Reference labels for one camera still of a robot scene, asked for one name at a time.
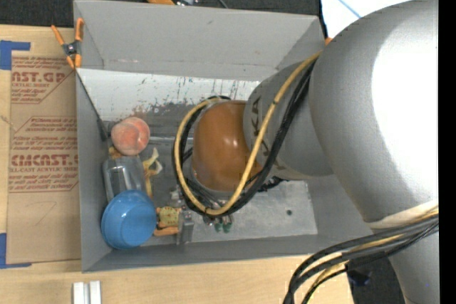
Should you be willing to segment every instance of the blue tape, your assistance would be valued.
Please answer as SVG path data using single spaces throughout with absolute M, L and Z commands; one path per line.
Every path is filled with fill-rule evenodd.
M 27 267 L 30 263 L 15 263 L 12 265 L 6 264 L 6 233 L 0 234 L 0 269 L 14 268 L 14 267 Z
M 30 42 L 0 41 L 0 70 L 11 70 L 12 51 L 30 51 Z

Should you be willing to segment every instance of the small toy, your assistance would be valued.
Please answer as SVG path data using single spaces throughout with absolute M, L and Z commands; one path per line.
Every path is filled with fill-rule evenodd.
M 154 236 L 169 236 L 179 233 L 179 214 L 181 208 L 173 206 L 164 206 L 156 208 L 157 228 L 154 230 Z

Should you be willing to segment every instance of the blue bowl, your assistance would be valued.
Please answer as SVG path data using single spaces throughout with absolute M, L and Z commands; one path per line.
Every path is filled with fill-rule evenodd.
M 101 233 L 109 246 L 129 249 L 146 242 L 156 224 L 155 207 L 147 194 L 125 190 L 114 196 L 103 212 Z

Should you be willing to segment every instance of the peach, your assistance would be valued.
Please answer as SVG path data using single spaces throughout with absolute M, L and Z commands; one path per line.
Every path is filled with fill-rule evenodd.
M 114 147 L 125 156 L 135 156 L 143 151 L 149 137 L 149 126 L 138 117 L 126 118 L 114 125 L 111 130 Z

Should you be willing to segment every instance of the gray metal box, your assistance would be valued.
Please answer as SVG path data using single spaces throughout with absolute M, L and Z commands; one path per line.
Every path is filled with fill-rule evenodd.
M 171 146 L 184 113 L 210 95 L 246 100 L 265 78 L 324 47 L 316 16 L 231 9 L 74 1 L 83 18 L 76 78 L 83 271 L 206 263 L 313 253 L 369 234 L 334 176 L 289 182 L 257 194 L 234 215 L 229 234 L 193 215 L 193 242 L 152 237 L 119 251 L 103 240 L 107 205 L 100 123 L 141 115 L 164 166 L 154 201 L 176 184 Z

